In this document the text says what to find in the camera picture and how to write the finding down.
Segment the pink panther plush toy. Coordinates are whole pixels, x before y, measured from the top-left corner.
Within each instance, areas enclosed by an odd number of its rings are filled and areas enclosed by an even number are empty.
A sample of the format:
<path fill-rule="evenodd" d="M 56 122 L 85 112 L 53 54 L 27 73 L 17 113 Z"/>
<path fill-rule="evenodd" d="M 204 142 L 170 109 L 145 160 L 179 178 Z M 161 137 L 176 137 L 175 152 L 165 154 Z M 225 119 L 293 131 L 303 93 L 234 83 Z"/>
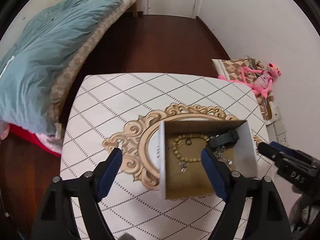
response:
<path fill-rule="evenodd" d="M 268 98 L 268 93 L 271 91 L 274 81 L 281 76 L 281 70 L 272 63 L 269 63 L 266 69 L 252 69 L 249 66 L 240 66 L 238 72 L 241 76 L 241 81 L 238 79 L 229 80 L 225 73 L 218 72 L 218 78 L 221 80 L 240 83 L 251 88 L 255 95 L 261 95 L 264 99 Z M 258 76 L 252 83 L 247 82 L 246 74 L 257 74 Z"/>

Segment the white diamond-pattern tablecloth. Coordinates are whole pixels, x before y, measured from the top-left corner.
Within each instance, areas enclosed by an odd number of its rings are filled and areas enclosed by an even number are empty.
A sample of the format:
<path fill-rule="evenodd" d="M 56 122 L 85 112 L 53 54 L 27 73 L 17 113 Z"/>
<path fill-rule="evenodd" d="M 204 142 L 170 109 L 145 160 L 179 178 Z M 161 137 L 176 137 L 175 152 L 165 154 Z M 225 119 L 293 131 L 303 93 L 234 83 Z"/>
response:
<path fill-rule="evenodd" d="M 99 207 L 114 238 L 208 239 L 224 202 L 215 194 L 164 199 L 164 154 L 181 167 L 162 124 L 176 120 L 244 120 L 253 139 L 268 141 L 258 102 L 249 87 L 211 77 L 167 74 L 99 74 L 84 78 L 68 118 L 60 176 L 79 178 L 114 148 L 123 164 Z"/>

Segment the white power strip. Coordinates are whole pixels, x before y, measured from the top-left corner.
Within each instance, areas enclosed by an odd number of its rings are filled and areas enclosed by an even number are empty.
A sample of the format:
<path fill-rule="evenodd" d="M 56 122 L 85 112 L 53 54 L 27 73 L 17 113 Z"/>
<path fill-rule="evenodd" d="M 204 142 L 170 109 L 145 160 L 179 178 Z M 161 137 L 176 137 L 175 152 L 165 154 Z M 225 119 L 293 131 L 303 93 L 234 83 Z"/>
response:
<path fill-rule="evenodd" d="M 287 130 L 278 106 L 272 109 L 272 118 L 266 120 L 265 124 L 270 142 L 274 141 L 289 147 L 290 144 L 286 134 Z"/>

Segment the red blanket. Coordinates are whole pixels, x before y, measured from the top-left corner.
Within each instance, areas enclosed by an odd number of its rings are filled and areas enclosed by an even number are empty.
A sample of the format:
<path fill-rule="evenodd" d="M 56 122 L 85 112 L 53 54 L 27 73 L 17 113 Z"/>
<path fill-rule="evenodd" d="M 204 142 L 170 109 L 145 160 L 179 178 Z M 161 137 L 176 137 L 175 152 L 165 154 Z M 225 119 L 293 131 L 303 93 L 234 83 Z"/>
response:
<path fill-rule="evenodd" d="M 42 150 L 50 153 L 51 155 L 61 157 L 61 150 L 57 151 L 53 149 L 53 146 L 46 146 L 39 138 L 37 135 L 28 132 L 25 129 L 22 129 L 21 127 L 12 125 L 12 124 L 7 124 L 4 122 L 1 122 L 1 140 L 4 140 L 9 133 L 13 133 L 14 135 L 17 135 L 23 140 L 26 140 L 30 142 L 33 145 L 38 146 Z"/>

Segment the white cardboard box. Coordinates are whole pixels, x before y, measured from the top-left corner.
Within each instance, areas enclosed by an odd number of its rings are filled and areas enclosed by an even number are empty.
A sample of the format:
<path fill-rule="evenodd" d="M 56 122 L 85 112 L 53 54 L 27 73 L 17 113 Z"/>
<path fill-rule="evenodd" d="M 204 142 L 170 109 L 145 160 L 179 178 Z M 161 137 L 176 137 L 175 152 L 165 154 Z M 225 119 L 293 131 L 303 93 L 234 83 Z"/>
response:
<path fill-rule="evenodd" d="M 258 176 L 249 124 L 236 121 L 163 121 L 159 127 L 160 193 L 165 200 L 215 193 L 226 199 L 229 175 Z"/>

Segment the black fitness band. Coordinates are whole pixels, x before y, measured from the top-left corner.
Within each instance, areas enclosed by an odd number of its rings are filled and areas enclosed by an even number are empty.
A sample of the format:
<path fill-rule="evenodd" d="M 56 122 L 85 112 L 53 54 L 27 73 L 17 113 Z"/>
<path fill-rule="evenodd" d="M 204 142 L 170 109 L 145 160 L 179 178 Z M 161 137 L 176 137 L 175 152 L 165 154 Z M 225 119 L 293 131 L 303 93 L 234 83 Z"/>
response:
<path fill-rule="evenodd" d="M 231 147 L 237 143 L 239 140 L 238 132 L 234 130 L 230 130 L 224 134 L 217 135 L 208 141 L 208 147 L 210 148 L 218 148 L 218 147 Z"/>

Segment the teal quilt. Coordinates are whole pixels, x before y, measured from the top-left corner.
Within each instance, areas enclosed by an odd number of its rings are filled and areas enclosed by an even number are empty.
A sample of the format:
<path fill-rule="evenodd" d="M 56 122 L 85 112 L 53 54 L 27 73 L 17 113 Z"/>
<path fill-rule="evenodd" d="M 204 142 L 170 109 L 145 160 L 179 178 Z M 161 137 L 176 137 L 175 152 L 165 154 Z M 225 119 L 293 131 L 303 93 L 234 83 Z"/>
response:
<path fill-rule="evenodd" d="M 1 122 L 53 135 L 54 83 L 93 31 L 124 0 L 63 0 L 35 15 L 1 60 Z"/>

